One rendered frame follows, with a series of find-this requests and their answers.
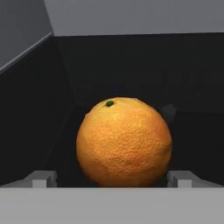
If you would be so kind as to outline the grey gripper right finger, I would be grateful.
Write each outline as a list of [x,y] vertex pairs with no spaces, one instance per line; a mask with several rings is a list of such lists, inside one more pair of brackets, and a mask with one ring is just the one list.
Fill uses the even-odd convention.
[[199,178],[191,171],[168,171],[167,186],[177,188],[211,188],[221,187],[210,181]]

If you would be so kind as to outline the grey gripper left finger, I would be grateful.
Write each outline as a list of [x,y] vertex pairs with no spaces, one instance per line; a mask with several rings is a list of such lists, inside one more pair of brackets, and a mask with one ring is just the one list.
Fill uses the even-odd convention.
[[3,188],[47,188],[56,186],[56,171],[34,171],[24,179],[3,185]]

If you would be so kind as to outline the orange fruit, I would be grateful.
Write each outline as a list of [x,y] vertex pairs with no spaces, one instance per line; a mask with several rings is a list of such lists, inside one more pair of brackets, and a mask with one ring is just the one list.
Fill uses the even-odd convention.
[[137,98],[110,98],[85,114],[76,155],[84,174],[98,186],[152,186],[168,170],[172,135],[148,104]]

